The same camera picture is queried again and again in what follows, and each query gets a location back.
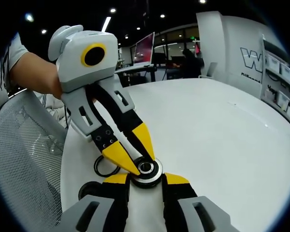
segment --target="sleeve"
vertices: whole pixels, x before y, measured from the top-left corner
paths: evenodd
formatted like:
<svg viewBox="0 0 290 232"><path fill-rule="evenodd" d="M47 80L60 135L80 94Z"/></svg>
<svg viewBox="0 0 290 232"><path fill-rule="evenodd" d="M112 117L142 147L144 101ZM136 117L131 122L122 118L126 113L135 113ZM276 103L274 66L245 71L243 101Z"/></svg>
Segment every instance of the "sleeve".
<svg viewBox="0 0 290 232"><path fill-rule="evenodd" d="M12 67L18 62L18 60L22 57L23 54L28 52L25 46L21 43L19 34L17 33L12 40L9 47L9 56L8 56L8 69L9 71ZM11 90L11 88L15 85L11 82L9 75L5 76L5 86L7 90Z"/></svg>

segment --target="desk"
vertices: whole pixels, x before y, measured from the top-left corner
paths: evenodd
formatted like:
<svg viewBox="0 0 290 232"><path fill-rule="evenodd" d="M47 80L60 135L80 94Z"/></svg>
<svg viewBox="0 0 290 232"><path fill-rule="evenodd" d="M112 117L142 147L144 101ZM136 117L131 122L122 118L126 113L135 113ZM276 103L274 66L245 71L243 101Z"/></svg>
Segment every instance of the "desk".
<svg viewBox="0 0 290 232"><path fill-rule="evenodd" d="M264 232L290 196L290 124L262 101L210 79L181 79L127 88L136 112L151 133L165 172L187 178L231 216L241 232ZM95 103L130 154L136 152L107 111ZM93 171L99 151L72 127L61 167L65 211L78 201L80 187L102 181ZM105 160L100 171L114 167ZM126 232L164 232L161 185L131 184Z"/></svg>
<svg viewBox="0 0 290 232"><path fill-rule="evenodd" d="M140 72L148 72L150 73L150 79L151 82L155 82L156 81L156 77L155 77L155 71L157 71L157 68L154 67L154 65L148 65L148 66L131 66L131 67L127 67L127 68L123 68L123 69L118 69L115 71L116 74L120 74L120 73L140 73Z"/></svg>

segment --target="computer monitor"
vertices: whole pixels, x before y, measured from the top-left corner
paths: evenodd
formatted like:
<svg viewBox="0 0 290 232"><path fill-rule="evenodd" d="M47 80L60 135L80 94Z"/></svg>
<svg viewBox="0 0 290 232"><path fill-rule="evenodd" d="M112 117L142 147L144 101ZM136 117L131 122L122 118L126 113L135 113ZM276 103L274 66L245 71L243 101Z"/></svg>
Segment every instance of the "computer monitor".
<svg viewBox="0 0 290 232"><path fill-rule="evenodd" d="M151 64L151 59L152 59L153 50L154 50L153 49L154 39L155 39L155 33L153 32L136 43L134 60L133 60L134 66Z"/></svg>

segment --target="person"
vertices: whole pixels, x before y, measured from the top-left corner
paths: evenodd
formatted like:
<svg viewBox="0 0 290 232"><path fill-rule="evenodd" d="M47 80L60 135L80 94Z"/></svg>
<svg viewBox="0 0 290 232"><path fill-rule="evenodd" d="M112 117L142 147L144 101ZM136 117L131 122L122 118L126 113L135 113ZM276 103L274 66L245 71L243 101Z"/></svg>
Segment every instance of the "person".
<svg viewBox="0 0 290 232"><path fill-rule="evenodd" d="M204 66L201 58L195 55L187 48L183 50L185 56L184 63L180 66L183 78L198 78L201 75L201 68Z"/></svg>
<svg viewBox="0 0 290 232"><path fill-rule="evenodd" d="M52 94L57 99L62 95L56 65L29 52L18 33L0 60L0 107L8 101L7 92L16 83L42 94Z"/></svg>
<svg viewBox="0 0 290 232"><path fill-rule="evenodd" d="M168 69L167 75L173 77L181 76L182 78L198 78L201 75L201 68L204 67L203 59L196 58L187 48L183 50L183 55L185 57L183 64L177 65L172 63L173 69Z"/></svg>

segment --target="yellow circle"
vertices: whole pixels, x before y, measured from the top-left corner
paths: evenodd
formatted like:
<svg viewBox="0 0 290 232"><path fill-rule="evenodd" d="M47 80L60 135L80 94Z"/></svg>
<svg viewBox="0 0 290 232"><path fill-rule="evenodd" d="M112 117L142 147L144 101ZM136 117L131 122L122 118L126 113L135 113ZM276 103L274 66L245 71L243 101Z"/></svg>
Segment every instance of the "yellow circle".
<svg viewBox="0 0 290 232"><path fill-rule="evenodd" d="M85 49L84 49L84 51L82 52L82 55L81 55L81 63L82 63L82 65L84 65L84 66L86 66L86 67L92 67L92 66L94 66L94 65L87 65L86 63L85 63L85 56L86 56L86 54L87 54L87 52L89 52L92 48L94 48L94 47L100 47L100 48L102 48L103 50L104 50L104 57L105 57L105 55L106 55L106 48L105 48L105 45L104 44L102 44L102 43L93 43L93 44L91 44L91 45L89 45L88 47L86 47Z"/></svg>

